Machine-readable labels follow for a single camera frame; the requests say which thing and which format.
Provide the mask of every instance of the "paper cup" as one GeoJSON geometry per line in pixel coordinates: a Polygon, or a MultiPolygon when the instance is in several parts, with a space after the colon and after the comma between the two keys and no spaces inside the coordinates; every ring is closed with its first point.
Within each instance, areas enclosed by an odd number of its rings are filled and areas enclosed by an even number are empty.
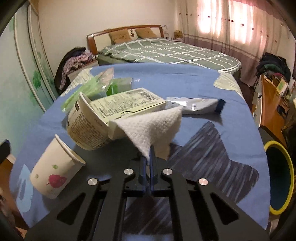
{"type": "Polygon", "coordinates": [[[85,150],[96,150],[108,144],[108,125],[89,105],[90,99],[79,93],[79,98],[68,115],[66,130],[72,140],[85,150]]]}
{"type": "Polygon", "coordinates": [[[55,199],[84,165],[85,161],[55,135],[34,166],[30,180],[41,194],[55,199]]]}

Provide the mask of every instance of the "pink curtain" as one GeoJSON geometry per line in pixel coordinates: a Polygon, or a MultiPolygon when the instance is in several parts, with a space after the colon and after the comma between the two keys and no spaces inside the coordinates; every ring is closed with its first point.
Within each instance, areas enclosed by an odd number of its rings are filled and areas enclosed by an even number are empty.
{"type": "Polygon", "coordinates": [[[264,52],[295,61],[295,39],[266,0],[178,0],[185,43],[220,51],[242,62],[241,81],[253,85],[264,52]]]}

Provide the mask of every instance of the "wooden cabinet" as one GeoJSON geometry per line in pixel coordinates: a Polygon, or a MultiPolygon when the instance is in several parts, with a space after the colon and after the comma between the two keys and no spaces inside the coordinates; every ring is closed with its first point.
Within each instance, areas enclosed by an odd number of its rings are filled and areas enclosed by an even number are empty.
{"type": "Polygon", "coordinates": [[[277,112],[278,105],[285,108],[283,99],[277,94],[275,86],[261,75],[253,98],[254,121],[258,127],[264,129],[272,138],[287,147],[281,132],[285,120],[277,112]]]}

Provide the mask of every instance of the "red pear print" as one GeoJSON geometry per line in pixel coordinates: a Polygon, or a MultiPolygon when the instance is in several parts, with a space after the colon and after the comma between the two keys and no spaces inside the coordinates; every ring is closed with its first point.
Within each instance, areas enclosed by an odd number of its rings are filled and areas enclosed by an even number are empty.
{"type": "Polygon", "coordinates": [[[49,183],[46,185],[50,184],[53,188],[59,188],[63,186],[66,180],[66,177],[62,177],[60,175],[50,175],[48,178],[49,183]]]}

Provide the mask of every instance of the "sliding wardrobe door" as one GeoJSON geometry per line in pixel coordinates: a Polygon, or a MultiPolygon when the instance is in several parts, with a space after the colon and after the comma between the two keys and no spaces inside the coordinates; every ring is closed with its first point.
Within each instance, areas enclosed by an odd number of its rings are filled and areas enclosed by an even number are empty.
{"type": "Polygon", "coordinates": [[[0,36],[0,142],[11,143],[17,156],[29,130],[43,115],[23,74],[14,40],[14,17],[0,36]]]}
{"type": "Polygon", "coordinates": [[[28,26],[32,50],[42,79],[50,96],[55,100],[59,95],[54,86],[54,76],[49,67],[40,35],[38,15],[31,5],[28,7],[28,26]]]}
{"type": "Polygon", "coordinates": [[[53,98],[48,92],[32,52],[28,31],[28,3],[15,14],[14,34],[15,47],[27,83],[43,111],[46,111],[53,104],[53,98]]]}

